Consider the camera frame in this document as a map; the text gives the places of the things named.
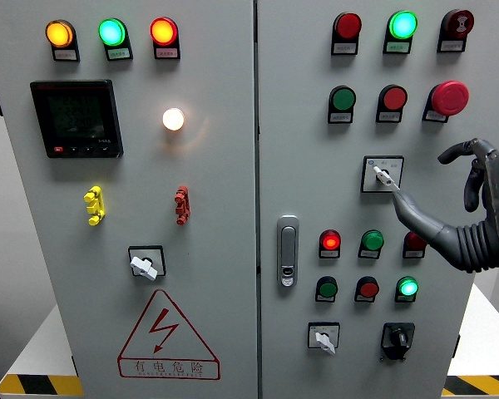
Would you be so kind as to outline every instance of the yellow and black hazard stripe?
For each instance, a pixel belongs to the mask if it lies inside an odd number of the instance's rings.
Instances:
[[[499,376],[447,376],[442,396],[499,395]]]
[[[0,393],[82,397],[83,389],[76,376],[7,374],[0,382]]]

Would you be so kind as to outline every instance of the yellow terminal connector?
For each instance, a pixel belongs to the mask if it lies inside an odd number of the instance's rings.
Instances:
[[[83,195],[83,200],[87,202],[86,212],[93,216],[89,219],[89,225],[96,226],[106,215],[106,208],[101,195],[101,187],[95,185]]]

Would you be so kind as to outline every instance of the triangular warning sign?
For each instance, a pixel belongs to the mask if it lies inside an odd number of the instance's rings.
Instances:
[[[121,377],[219,380],[220,361],[166,291],[157,289],[118,356]]]

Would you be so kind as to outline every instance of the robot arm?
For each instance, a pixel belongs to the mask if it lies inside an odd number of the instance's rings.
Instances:
[[[482,204],[487,217],[471,226],[453,227],[422,212],[414,199],[394,191],[393,203],[399,220],[438,251],[452,266],[468,273],[499,267],[499,150],[485,140],[473,139],[454,145],[438,157],[442,164],[461,155],[475,155],[464,189],[468,212]]]

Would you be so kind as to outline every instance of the green indicator light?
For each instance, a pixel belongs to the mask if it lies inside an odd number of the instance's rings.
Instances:
[[[417,18],[413,12],[400,11],[396,12],[390,18],[388,29],[396,39],[408,39],[411,37],[417,28]]]
[[[338,292],[336,285],[325,283],[319,288],[319,294],[324,298],[331,298]]]
[[[384,238],[380,231],[370,230],[364,233],[362,237],[362,244],[364,248],[370,251],[378,251],[384,245]]]
[[[355,94],[350,89],[338,89],[333,95],[333,105],[337,110],[348,110],[354,103]]]
[[[417,292],[417,281],[412,277],[403,277],[398,282],[398,289],[402,295],[410,297]]]
[[[100,34],[100,39],[107,46],[118,46],[126,38],[124,24],[115,18],[102,21],[98,28],[98,33]]]

